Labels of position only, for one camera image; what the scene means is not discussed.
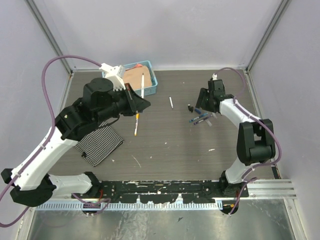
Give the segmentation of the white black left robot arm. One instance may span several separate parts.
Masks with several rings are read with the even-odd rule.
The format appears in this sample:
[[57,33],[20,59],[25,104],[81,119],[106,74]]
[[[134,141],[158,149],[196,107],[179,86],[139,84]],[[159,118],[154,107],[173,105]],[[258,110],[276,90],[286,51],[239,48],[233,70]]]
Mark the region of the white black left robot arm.
[[13,202],[37,207],[52,197],[84,194],[95,198],[100,194],[101,184],[89,171],[79,175],[57,176],[49,174],[53,165],[88,134],[100,125],[120,116],[130,117],[143,112],[151,103],[139,96],[126,83],[115,90],[106,78],[94,78],[83,87],[83,95],[56,116],[48,134],[30,156],[16,168],[1,172],[3,181],[13,187]]

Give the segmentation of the white pen blue end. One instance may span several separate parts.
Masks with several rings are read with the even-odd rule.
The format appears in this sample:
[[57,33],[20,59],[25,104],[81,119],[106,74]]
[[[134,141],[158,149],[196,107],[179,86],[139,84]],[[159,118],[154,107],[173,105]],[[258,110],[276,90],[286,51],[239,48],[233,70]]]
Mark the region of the white pen blue end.
[[145,76],[144,73],[141,76],[141,98],[144,98],[144,91],[145,91]]

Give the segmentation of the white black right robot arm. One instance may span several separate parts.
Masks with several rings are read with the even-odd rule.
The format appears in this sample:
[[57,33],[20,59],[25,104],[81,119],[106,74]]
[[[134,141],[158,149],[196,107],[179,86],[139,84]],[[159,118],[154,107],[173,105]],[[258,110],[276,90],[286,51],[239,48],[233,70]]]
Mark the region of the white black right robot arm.
[[232,197],[251,171],[275,157],[273,123],[270,119],[260,119],[243,108],[232,94],[226,93],[221,79],[210,79],[208,88],[200,89],[195,107],[226,117],[238,129],[237,158],[222,172],[218,182],[221,194]]

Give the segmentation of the white pen yellow end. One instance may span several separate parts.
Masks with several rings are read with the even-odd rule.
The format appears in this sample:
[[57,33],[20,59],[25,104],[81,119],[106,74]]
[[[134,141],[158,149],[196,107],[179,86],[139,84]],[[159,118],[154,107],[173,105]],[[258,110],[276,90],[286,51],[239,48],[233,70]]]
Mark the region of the white pen yellow end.
[[140,114],[137,113],[137,114],[135,115],[134,136],[137,136],[137,133],[138,133],[139,117],[140,117]]

